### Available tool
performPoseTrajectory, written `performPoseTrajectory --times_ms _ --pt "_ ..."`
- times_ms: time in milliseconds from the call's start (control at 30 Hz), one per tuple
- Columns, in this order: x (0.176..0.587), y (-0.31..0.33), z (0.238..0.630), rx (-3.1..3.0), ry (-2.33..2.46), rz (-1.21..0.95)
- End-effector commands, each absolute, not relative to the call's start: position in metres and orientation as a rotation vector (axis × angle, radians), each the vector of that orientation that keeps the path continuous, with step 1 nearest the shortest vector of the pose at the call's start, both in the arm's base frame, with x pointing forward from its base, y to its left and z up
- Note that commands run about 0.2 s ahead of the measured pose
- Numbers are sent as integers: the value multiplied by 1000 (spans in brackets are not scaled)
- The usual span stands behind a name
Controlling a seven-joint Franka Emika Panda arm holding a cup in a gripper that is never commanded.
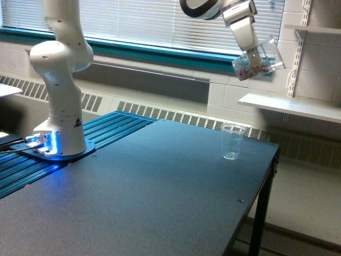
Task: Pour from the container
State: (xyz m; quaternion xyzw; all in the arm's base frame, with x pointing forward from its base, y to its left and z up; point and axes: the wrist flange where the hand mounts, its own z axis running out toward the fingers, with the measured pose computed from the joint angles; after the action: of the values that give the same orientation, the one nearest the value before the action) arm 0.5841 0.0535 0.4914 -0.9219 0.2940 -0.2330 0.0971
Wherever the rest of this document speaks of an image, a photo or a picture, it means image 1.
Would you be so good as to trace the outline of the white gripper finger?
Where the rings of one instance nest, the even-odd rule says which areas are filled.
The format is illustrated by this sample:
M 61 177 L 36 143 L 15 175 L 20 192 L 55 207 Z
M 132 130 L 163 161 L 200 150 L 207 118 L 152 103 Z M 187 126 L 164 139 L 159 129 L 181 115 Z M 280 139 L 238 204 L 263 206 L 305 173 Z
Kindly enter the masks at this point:
M 251 48 L 246 51 L 250 65 L 257 67 L 260 65 L 260 55 L 257 47 Z

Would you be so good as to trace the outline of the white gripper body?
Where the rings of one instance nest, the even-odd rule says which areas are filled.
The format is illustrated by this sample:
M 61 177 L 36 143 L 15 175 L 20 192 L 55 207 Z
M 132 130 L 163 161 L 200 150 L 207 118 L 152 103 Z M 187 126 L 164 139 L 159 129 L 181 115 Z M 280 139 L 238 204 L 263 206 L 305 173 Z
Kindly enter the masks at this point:
M 254 1 L 241 1 L 222 10 L 225 24 L 231 29 L 242 51 L 249 51 L 256 47 L 257 38 L 253 27 L 256 14 Z

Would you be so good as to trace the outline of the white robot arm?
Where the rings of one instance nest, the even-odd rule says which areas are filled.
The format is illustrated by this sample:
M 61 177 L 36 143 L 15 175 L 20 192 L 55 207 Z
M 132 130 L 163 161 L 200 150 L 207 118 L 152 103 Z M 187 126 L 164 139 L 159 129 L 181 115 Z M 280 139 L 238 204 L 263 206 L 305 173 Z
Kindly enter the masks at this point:
M 254 1 L 180 1 L 180 6 L 192 18 L 210 20 L 222 15 L 240 49 L 256 53 Z M 74 156 L 92 147 L 85 140 L 82 93 L 72 75 L 89 67 L 94 53 L 82 31 L 79 1 L 44 1 L 44 7 L 55 40 L 35 45 L 29 57 L 45 82 L 49 112 L 47 120 L 34 128 L 27 146 L 47 158 Z

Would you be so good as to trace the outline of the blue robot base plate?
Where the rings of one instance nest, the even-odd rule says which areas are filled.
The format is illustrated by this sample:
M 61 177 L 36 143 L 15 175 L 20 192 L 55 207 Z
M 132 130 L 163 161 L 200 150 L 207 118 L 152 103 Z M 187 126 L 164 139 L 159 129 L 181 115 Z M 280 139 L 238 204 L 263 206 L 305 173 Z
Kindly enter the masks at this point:
M 60 155 L 60 156 L 45 156 L 41 153 L 38 153 L 36 150 L 29 149 L 26 151 L 21 151 L 20 153 L 27 157 L 33 157 L 35 159 L 40 159 L 48 162 L 74 162 L 77 161 L 87 155 L 90 155 L 95 151 L 95 143 L 89 139 L 86 139 L 86 150 L 82 153 L 75 155 Z

